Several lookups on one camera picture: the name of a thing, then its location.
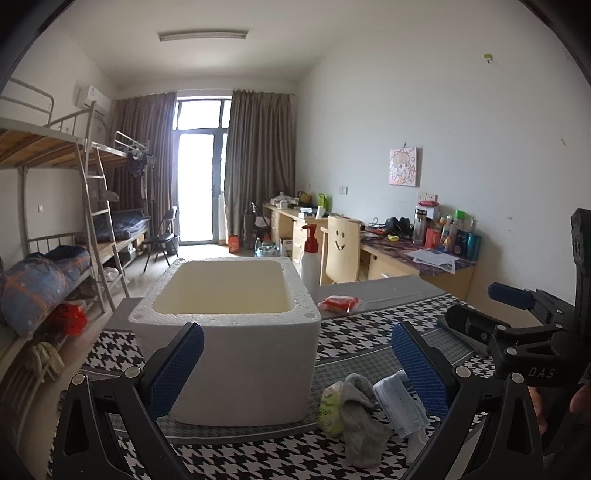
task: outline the wooden bed slats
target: wooden bed slats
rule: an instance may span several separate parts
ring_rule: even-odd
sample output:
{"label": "wooden bed slats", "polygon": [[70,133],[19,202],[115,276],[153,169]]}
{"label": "wooden bed slats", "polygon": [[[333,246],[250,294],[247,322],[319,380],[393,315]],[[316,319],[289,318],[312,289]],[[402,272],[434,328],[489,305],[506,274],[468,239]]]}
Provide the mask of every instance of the wooden bed slats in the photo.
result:
{"label": "wooden bed slats", "polygon": [[[49,135],[44,137],[20,130],[0,129],[0,168],[78,168],[76,148],[84,158],[84,146],[74,136],[71,141],[66,141]],[[96,162],[95,155],[96,150],[93,149],[89,160],[91,165]],[[123,155],[116,151],[102,151],[100,159],[103,166],[115,167],[125,164],[126,157]]]}

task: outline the window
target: window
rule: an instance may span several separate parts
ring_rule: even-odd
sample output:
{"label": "window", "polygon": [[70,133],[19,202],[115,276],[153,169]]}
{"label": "window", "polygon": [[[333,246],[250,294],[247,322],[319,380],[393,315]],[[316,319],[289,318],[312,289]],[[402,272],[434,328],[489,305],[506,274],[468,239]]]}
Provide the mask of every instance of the window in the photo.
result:
{"label": "window", "polygon": [[178,227],[182,244],[219,240],[218,197],[223,192],[232,101],[180,99],[174,115],[178,159]]}

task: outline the blue rubber pad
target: blue rubber pad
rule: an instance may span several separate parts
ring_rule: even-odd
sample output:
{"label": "blue rubber pad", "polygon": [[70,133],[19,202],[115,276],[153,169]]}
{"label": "blue rubber pad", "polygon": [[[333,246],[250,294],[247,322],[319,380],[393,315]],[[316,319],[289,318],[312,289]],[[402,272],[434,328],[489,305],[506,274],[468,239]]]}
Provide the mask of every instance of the blue rubber pad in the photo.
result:
{"label": "blue rubber pad", "polygon": [[535,298],[530,292],[502,283],[491,283],[488,287],[488,296],[492,300],[506,303],[521,310],[529,310],[535,307]]}
{"label": "blue rubber pad", "polygon": [[443,421],[449,412],[449,398],[452,396],[449,387],[403,323],[396,324],[392,329],[392,350],[425,409]]}
{"label": "blue rubber pad", "polygon": [[152,419],[167,415],[203,353],[203,329],[193,324],[146,392],[146,409]]}

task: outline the finger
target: finger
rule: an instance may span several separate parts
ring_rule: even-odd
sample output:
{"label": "finger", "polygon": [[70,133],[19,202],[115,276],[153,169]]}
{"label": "finger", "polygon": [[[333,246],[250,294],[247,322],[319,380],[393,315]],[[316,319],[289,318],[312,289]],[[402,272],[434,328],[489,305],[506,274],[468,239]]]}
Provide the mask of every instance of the finger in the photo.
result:
{"label": "finger", "polygon": [[544,399],[536,387],[527,387],[530,391],[531,401],[534,404],[535,416],[539,419],[544,414]]}
{"label": "finger", "polygon": [[538,428],[540,429],[540,435],[543,435],[548,430],[548,422],[543,416],[538,418]]}
{"label": "finger", "polygon": [[570,411],[571,413],[582,413],[589,410],[591,410],[591,388],[589,385],[583,385],[573,395],[570,401]]}

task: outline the paper document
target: paper document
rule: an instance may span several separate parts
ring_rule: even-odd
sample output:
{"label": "paper document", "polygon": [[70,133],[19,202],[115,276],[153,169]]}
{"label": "paper document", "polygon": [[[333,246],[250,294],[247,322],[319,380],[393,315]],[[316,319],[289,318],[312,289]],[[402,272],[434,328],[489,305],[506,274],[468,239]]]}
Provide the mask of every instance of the paper document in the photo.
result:
{"label": "paper document", "polygon": [[445,252],[438,252],[436,250],[415,250],[413,252],[407,252],[407,255],[412,257],[415,263],[441,268],[442,270],[453,274],[456,272],[457,258]]}

